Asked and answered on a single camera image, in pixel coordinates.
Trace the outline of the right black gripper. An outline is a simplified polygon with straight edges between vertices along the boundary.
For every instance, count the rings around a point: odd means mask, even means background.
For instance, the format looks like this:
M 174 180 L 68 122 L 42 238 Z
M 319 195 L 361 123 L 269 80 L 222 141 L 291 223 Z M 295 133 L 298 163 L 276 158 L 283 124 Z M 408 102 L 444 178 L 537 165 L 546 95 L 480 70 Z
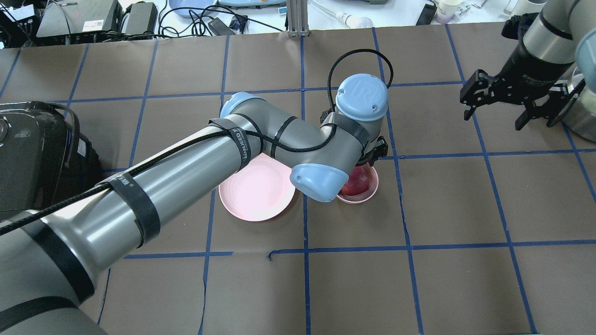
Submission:
M 585 79 L 572 90 L 566 83 L 560 83 L 566 70 L 567 64 L 515 64 L 513 61 L 507 61 L 496 76 L 476 70 L 460 91 L 460 102 L 467 107 L 464 121 L 469 121 L 481 106 L 503 102 L 524 106 L 524 112 L 515 121 L 516 131 L 535 119 L 560 122 L 585 89 Z

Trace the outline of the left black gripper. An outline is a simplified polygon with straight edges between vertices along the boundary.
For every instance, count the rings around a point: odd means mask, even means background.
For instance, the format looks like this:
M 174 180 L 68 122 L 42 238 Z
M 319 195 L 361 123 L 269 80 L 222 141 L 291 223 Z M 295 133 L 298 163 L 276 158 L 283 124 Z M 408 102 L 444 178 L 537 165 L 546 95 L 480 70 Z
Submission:
M 387 153 L 389 152 L 389 146 L 383 136 L 379 136 L 375 142 L 375 146 L 368 151 L 368 153 L 363 154 L 359 161 L 356 163 L 356 166 L 374 166 L 374 164 L 379 161 L 379 159 L 387 157 Z

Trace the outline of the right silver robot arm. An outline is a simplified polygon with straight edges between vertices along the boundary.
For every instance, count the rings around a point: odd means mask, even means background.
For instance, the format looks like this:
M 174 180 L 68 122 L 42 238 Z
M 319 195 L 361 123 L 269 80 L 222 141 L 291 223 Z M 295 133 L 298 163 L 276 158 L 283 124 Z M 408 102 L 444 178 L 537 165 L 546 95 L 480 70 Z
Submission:
M 518 42 L 496 76 L 479 69 L 460 91 L 469 120 L 496 102 L 524 106 L 515 129 L 543 118 L 595 141 L 595 2 L 548 0 L 538 13 L 511 17 L 501 32 Z

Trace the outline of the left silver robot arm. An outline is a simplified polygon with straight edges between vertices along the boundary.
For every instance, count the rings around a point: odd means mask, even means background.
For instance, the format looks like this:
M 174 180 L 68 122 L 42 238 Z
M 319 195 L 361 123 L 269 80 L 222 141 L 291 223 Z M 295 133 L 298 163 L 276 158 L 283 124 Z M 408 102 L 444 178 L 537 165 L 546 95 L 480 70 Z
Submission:
M 1 224 L 1 333 L 102 335 L 80 310 L 98 275 L 155 239 L 192 202 L 260 154 L 291 168 L 292 185 L 332 201 L 369 161 L 388 109 L 389 83 L 355 74 L 315 127 L 236 93 L 207 127 L 81 195 Z

